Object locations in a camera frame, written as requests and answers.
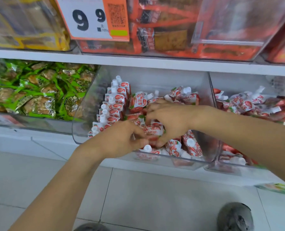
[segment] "gray shoe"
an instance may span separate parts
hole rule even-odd
[[[217,216],[218,231],[253,231],[254,222],[251,210],[242,203],[227,203]]]
[[[90,222],[79,226],[74,231],[109,231],[109,229],[102,224]]]

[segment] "price tag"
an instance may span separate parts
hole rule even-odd
[[[75,40],[129,41],[126,0],[56,0]]]

